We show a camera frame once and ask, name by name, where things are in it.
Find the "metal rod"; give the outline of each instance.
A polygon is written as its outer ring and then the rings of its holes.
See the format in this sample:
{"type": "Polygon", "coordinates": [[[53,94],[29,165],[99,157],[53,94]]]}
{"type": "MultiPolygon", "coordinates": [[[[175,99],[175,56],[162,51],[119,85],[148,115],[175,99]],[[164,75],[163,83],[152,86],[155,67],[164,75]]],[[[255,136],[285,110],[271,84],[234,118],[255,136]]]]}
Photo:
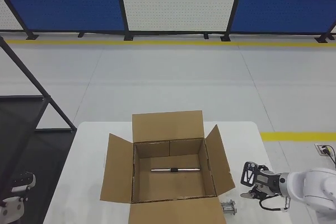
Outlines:
{"type": "Polygon", "coordinates": [[[220,203],[223,213],[229,213],[235,215],[237,213],[237,209],[235,208],[235,202],[230,200],[229,202],[220,203]]]}
{"type": "Polygon", "coordinates": [[[151,169],[151,172],[197,172],[200,168],[164,168],[164,169],[151,169]]]}

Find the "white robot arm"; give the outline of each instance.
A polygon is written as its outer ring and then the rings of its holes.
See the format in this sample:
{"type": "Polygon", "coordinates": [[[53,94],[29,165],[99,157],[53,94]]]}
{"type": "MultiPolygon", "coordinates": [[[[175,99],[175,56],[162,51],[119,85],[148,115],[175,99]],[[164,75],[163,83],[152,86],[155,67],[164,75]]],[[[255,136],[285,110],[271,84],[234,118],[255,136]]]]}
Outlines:
{"type": "Polygon", "coordinates": [[[262,206],[265,199],[282,196],[287,201],[295,200],[311,207],[316,212],[320,224],[336,224],[336,171],[316,168],[306,172],[284,172],[275,174],[264,165],[245,163],[241,183],[253,186],[244,198],[259,199],[262,208],[279,211],[285,208],[271,209],[262,206]]]}

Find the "floor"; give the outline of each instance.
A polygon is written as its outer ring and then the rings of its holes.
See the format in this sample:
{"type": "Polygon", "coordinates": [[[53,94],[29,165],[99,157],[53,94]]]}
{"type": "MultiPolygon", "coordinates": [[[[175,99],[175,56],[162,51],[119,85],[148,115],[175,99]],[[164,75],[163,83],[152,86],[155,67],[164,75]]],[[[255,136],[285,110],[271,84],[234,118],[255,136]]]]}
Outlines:
{"type": "MultiPolygon", "coordinates": [[[[256,41],[254,37],[232,39],[256,41]]],[[[11,47],[75,125],[84,121],[130,121],[135,113],[203,110],[206,121],[253,121],[261,132],[336,132],[336,48],[11,47]]],[[[10,94],[38,91],[0,50],[0,95],[10,94]]],[[[39,126],[65,127],[52,109],[44,114],[39,126]]],[[[317,154],[314,143],[264,144],[276,172],[333,169],[328,157],[317,154]]],[[[336,150],[336,142],[326,143],[336,150]]],[[[316,223],[314,212],[300,204],[293,203],[290,213],[293,223],[316,223]]]]}

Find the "metal part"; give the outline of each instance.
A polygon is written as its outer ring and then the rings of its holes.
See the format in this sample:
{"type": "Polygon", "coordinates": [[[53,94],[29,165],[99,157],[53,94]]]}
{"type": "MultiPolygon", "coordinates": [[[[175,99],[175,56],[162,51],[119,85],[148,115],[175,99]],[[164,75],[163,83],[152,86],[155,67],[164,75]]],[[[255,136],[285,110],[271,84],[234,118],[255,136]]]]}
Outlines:
{"type": "Polygon", "coordinates": [[[151,172],[197,172],[200,168],[164,168],[164,169],[151,169],[151,172]]]}
{"type": "Polygon", "coordinates": [[[287,176],[288,175],[289,175],[288,172],[283,172],[280,175],[280,179],[279,179],[280,192],[284,197],[289,197],[289,193],[287,191],[287,176]]]}
{"type": "Polygon", "coordinates": [[[220,203],[223,209],[223,213],[233,214],[237,213],[237,209],[235,208],[235,202],[230,200],[229,202],[220,203]]]}

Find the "cardboard box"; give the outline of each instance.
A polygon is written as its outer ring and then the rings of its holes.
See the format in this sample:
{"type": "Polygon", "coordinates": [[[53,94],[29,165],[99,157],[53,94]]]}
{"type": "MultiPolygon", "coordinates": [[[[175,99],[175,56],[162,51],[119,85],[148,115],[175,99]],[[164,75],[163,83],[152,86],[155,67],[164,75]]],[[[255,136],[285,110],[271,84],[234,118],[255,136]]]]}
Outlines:
{"type": "Polygon", "coordinates": [[[133,143],[109,135],[101,200],[130,203],[129,224],[226,223],[218,195],[235,187],[216,125],[201,111],[132,116],[133,143]],[[159,168],[196,172],[154,173],[159,168]]]}

